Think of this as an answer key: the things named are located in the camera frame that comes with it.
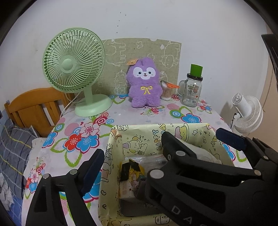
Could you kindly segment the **purple plush toy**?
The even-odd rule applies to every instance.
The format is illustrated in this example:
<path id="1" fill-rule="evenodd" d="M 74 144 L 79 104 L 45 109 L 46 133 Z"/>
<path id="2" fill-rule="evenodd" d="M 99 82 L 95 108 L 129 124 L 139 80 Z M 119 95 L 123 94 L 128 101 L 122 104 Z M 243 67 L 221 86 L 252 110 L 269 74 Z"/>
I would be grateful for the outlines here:
<path id="1" fill-rule="evenodd" d="M 153 59 L 144 57 L 129 66 L 126 75 L 130 85 L 128 95 L 132 100 L 132 107 L 158 107 L 163 93 L 160 83 L 160 72 Z"/>

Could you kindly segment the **patterned storage box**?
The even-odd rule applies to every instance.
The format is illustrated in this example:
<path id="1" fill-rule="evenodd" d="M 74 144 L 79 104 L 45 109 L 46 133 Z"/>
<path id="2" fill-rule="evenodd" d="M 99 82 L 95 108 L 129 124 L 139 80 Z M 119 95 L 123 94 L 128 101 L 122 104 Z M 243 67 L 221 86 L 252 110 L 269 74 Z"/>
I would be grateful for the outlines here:
<path id="1" fill-rule="evenodd" d="M 217 140 L 214 129 L 208 123 L 168 123 L 114 126 L 108 139 L 102 167 L 98 204 L 102 225 L 175 225 L 164 214 L 147 213 L 129 217 L 121 213 L 120 171 L 126 157 L 156 157 L 162 154 L 162 134 L 175 137 L 204 148 L 223 165 L 233 166 L 233 161 Z"/>

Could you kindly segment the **green desk fan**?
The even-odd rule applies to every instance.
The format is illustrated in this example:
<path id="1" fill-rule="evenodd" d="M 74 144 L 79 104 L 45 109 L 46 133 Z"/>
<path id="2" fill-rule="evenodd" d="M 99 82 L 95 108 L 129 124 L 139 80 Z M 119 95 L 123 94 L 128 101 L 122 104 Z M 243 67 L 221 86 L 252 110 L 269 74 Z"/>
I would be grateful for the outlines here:
<path id="1" fill-rule="evenodd" d="M 105 48 L 101 39 L 85 28 L 69 28 L 57 34 L 47 45 L 43 73 L 49 84 L 63 93 L 84 93 L 75 106 L 79 117 L 101 114 L 112 105 L 104 94 L 93 94 L 92 86 L 105 66 Z"/>

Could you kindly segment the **green cartoon backboard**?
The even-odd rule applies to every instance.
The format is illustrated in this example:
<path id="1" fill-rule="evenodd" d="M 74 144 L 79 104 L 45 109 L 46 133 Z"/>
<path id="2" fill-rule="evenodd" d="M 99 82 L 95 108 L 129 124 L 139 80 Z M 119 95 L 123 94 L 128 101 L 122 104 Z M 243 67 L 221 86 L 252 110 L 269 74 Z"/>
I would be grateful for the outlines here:
<path id="1" fill-rule="evenodd" d="M 102 41 L 105 47 L 105 66 L 101 76 L 92 86 L 93 94 L 127 94 L 128 62 L 149 57 L 160 72 L 160 79 L 177 83 L 181 43 L 164 39 L 121 38 Z"/>

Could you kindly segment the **floral tablecloth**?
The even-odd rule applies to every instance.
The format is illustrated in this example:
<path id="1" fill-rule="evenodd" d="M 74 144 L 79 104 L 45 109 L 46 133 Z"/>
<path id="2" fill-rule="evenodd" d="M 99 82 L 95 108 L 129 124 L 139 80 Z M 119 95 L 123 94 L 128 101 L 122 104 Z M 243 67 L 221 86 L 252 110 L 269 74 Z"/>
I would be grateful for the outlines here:
<path id="1" fill-rule="evenodd" d="M 120 125 L 146 125 L 168 123 L 208 123 L 214 131 L 228 125 L 201 99 L 197 107 L 184 106 L 178 95 L 168 101 L 161 101 L 158 107 L 133 108 L 127 95 L 111 96 L 112 106 L 105 112 L 92 117 L 79 117 L 69 110 L 39 147 L 35 162 L 28 169 L 22 206 L 22 225 L 26 224 L 32 198 L 44 174 L 65 175 L 87 161 L 96 149 L 105 153 L 111 129 Z M 233 166 L 249 168 L 250 163 L 241 151 L 222 143 Z M 84 195 L 85 204 L 97 225 L 99 221 L 98 204 L 102 170 L 99 172 L 91 190 Z"/>

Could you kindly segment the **clear plastic pouch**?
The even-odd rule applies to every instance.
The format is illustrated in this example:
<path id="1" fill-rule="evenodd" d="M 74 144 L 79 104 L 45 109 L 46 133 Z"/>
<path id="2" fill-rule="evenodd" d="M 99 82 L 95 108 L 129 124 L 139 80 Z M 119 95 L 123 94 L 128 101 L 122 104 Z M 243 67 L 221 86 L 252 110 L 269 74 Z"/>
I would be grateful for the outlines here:
<path id="1" fill-rule="evenodd" d="M 161 168 L 168 162 L 162 154 L 125 157 L 124 160 L 125 161 L 133 160 L 134 162 L 140 164 L 144 169 Z"/>

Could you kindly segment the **white standing fan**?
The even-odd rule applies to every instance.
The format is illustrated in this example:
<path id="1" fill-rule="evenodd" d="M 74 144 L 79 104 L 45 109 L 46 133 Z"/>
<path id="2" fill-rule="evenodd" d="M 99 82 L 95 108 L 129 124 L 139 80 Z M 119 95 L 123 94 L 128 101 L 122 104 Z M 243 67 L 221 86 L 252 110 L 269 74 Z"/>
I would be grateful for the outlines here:
<path id="1" fill-rule="evenodd" d="M 232 98 L 232 104 L 236 109 L 231 123 L 232 130 L 240 134 L 249 134 L 258 129 L 263 120 L 263 108 L 256 97 L 236 93 Z"/>

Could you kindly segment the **grey plaid pillow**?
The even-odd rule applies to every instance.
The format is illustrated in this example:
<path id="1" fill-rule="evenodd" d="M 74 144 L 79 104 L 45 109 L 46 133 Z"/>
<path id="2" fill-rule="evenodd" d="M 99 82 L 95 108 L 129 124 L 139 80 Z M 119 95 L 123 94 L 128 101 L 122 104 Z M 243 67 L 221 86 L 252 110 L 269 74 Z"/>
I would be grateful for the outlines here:
<path id="1" fill-rule="evenodd" d="M 24 170 L 27 166 L 32 141 L 37 138 L 31 128 L 21 128 L 7 119 L 1 132 L 1 173 L 12 193 L 23 198 L 26 184 Z"/>

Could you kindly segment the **glass jar green lid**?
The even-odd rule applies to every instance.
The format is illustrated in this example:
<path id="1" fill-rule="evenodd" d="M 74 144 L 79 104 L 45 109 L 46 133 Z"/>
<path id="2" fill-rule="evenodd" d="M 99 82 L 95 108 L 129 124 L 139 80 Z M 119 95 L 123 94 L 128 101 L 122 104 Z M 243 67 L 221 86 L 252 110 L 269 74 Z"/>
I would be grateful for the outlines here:
<path id="1" fill-rule="evenodd" d="M 197 106 L 202 90 L 202 70 L 202 66 L 191 64 L 190 72 L 187 73 L 187 78 L 179 82 L 177 93 L 181 97 L 183 105 L 189 107 Z"/>

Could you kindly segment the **cotton swab cup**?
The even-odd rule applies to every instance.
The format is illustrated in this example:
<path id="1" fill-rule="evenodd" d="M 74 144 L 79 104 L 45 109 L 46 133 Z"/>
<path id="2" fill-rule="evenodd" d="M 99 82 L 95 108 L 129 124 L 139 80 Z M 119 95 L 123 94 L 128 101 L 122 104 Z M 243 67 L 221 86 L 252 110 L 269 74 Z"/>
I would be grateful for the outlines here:
<path id="1" fill-rule="evenodd" d="M 176 91 L 176 89 L 178 89 L 179 86 L 175 85 L 175 84 L 172 84 L 172 83 L 169 83 L 169 82 L 166 82 L 164 80 L 160 80 L 160 83 L 161 83 L 161 87 L 162 87 L 162 90 L 163 90 L 163 93 L 162 93 L 160 98 L 162 100 L 170 100 L 172 94 L 174 94 L 174 91 Z"/>

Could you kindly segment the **yellow cartoon packet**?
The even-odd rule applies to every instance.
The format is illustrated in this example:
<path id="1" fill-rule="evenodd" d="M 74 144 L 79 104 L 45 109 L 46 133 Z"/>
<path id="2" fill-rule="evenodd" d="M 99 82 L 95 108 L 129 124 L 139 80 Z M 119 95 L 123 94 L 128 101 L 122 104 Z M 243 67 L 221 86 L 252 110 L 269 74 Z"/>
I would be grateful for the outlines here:
<path id="1" fill-rule="evenodd" d="M 133 159 L 124 161 L 121 165 L 119 198 L 131 203 L 140 202 L 135 197 L 135 190 L 138 188 L 139 181 L 145 177 L 144 168 Z"/>

